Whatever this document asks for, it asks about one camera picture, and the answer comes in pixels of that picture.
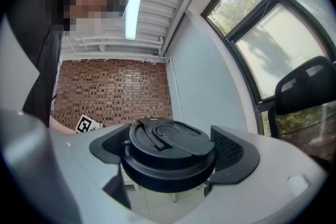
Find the person's arm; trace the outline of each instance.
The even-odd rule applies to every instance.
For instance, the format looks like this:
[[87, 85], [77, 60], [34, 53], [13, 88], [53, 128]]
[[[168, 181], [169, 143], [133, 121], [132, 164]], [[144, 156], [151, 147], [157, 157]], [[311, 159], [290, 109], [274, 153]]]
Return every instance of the person's arm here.
[[70, 128], [67, 128], [60, 124], [58, 121], [56, 121], [52, 116], [50, 116], [49, 120], [49, 128], [61, 132], [63, 135], [72, 135], [76, 134], [75, 130], [72, 130]]

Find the mesh chair back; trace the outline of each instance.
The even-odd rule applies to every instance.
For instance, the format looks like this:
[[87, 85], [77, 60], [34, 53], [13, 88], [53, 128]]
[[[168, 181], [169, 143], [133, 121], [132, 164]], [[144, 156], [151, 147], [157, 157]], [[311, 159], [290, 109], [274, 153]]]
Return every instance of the mesh chair back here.
[[285, 76], [269, 110], [272, 136], [306, 154], [333, 161], [336, 149], [336, 69], [315, 57]]

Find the tree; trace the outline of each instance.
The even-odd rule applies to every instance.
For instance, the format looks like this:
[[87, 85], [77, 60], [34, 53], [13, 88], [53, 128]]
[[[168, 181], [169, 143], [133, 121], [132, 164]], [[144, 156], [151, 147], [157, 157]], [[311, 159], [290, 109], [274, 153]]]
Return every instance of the tree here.
[[226, 36], [258, 3], [259, 0], [220, 0], [208, 18]]

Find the person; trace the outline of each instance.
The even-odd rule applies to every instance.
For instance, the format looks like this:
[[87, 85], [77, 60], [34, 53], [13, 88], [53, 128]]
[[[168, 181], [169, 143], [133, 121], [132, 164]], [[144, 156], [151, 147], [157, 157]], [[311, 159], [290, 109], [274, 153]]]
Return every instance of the person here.
[[50, 116], [63, 31], [76, 18], [93, 18], [118, 7], [115, 0], [14, 0], [6, 12], [8, 22], [27, 57], [39, 71], [23, 107], [64, 135], [75, 134]]

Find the qr code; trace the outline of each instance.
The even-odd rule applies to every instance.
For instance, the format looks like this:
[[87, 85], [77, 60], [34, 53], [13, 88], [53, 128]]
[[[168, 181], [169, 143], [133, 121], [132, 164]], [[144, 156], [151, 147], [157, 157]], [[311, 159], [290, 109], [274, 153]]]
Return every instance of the qr code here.
[[79, 124], [78, 124], [77, 130], [78, 130], [79, 132], [81, 132], [81, 133], [87, 132], [87, 131], [90, 130], [90, 126], [91, 126], [91, 124], [92, 124], [92, 121], [89, 120], [88, 118], [86, 118], [86, 117], [83, 116], [83, 117], [80, 119], [80, 122], [79, 122]]

